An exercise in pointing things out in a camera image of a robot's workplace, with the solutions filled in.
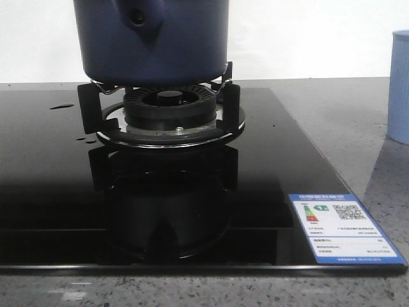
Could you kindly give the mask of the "black pot support grate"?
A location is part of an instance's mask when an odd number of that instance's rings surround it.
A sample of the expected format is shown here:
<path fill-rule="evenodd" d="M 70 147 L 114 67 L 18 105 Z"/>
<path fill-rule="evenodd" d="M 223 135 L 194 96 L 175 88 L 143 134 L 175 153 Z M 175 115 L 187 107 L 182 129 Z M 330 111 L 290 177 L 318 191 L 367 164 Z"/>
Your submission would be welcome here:
<path fill-rule="evenodd" d="M 100 94 L 111 95 L 119 90 L 118 87 L 96 81 L 82 84 L 77 92 L 84 131 L 86 134 L 95 133 L 104 143 L 130 148 L 186 148 L 230 141 L 240 135 L 245 126 L 245 113 L 240 106 L 240 87 L 231 80 L 232 68 L 232 63 L 228 63 L 220 83 L 207 81 L 192 84 L 205 86 L 216 96 L 216 117 L 193 128 L 150 130 L 131 126 L 125 121 L 123 99 L 106 108 L 101 106 Z M 139 88 L 126 87 L 125 94 L 136 89 Z"/>

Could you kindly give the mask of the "blue white energy label sticker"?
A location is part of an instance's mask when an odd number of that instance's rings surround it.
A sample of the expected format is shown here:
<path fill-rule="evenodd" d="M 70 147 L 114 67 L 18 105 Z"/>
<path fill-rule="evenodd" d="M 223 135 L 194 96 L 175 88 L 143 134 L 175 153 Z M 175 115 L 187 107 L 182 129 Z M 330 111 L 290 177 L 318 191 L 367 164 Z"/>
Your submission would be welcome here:
<path fill-rule="evenodd" d="M 289 199 L 319 264 L 406 265 L 353 194 L 291 194 Z"/>

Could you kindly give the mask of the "black glass gas cooktop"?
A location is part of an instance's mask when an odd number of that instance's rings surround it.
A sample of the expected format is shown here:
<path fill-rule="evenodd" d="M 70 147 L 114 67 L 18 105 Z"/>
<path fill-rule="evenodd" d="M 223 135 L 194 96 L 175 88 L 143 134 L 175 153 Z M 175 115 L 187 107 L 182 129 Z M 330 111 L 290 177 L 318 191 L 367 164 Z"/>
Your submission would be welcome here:
<path fill-rule="evenodd" d="M 289 195 L 353 193 L 270 90 L 242 90 L 236 140 L 166 152 L 85 136 L 76 96 L 1 93 L 1 272 L 407 271 L 316 261 Z"/>

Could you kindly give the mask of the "dark blue cooking pot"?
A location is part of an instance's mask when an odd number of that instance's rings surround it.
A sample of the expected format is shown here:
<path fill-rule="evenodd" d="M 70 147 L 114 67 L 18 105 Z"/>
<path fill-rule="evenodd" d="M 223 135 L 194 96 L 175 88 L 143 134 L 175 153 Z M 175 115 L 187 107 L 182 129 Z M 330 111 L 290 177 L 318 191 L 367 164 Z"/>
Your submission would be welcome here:
<path fill-rule="evenodd" d="M 227 67 L 229 1 L 74 1 L 82 63 L 118 86 L 211 81 Z"/>

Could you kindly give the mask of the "light blue ribbed cup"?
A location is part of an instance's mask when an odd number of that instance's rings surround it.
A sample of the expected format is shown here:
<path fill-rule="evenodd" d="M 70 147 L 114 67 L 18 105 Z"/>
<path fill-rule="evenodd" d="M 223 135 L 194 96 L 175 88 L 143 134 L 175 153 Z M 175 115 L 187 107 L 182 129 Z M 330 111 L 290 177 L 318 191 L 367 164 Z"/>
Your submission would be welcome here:
<path fill-rule="evenodd" d="M 408 30 L 393 33 L 387 135 L 408 144 Z"/>

